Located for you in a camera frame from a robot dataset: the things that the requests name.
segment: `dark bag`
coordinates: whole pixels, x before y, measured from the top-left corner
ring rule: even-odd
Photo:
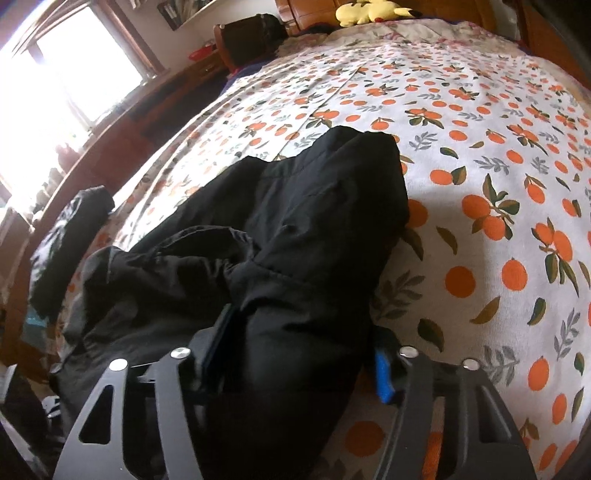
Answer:
[[[29,305],[42,319],[57,320],[72,275],[114,206],[105,187],[81,190],[35,250]]]

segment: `orange print bedspread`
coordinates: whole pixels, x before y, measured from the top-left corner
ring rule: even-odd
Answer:
[[[539,478],[552,478],[591,411],[585,92],[468,23],[342,32],[238,80],[195,117],[151,160],[89,253],[129,248],[246,155],[280,161],[335,125],[387,132],[402,155],[411,219],[369,306],[374,321],[438,361],[480,359]],[[78,289],[79,273],[50,351]],[[363,374],[358,386],[315,478],[373,477],[393,410]]]

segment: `black garment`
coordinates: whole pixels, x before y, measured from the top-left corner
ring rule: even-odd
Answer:
[[[231,301],[244,336],[205,414],[213,453],[197,455],[208,479],[299,478],[347,403],[369,298],[407,220],[390,135],[336,127],[296,157],[237,162],[131,252],[88,259],[54,379],[66,420],[111,360],[156,361]]]
[[[114,205],[105,187],[79,191],[31,256],[29,304],[42,319],[57,320],[68,283]]]

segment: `sunlight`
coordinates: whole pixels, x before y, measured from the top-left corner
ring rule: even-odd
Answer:
[[[68,102],[93,125],[142,82],[89,7],[50,30],[37,45],[44,66],[25,52],[0,67],[0,172],[17,209],[31,204],[49,170],[57,166],[55,146],[67,142],[79,150],[89,137]]]

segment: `wooden headboard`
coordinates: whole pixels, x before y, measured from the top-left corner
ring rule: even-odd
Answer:
[[[275,0],[287,31],[294,35],[315,23],[338,25],[335,10],[352,0]],[[405,0],[402,7],[420,11],[425,17],[449,21],[467,20],[487,30],[496,30],[495,14],[489,0]]]

